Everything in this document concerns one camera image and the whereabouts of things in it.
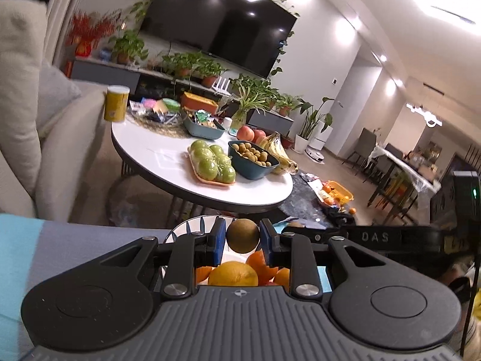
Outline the person right hand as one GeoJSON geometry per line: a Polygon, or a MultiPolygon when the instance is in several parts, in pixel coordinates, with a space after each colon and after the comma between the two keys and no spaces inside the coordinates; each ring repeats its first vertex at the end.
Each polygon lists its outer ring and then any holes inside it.
{"type": "Polygon", "coordinates": [[[449,285],[460,277],[469,278],[470,284],[474,284],[474,259],[471,256],[456,259],[449,269],[438,278],[438,282],[449,285]]]}

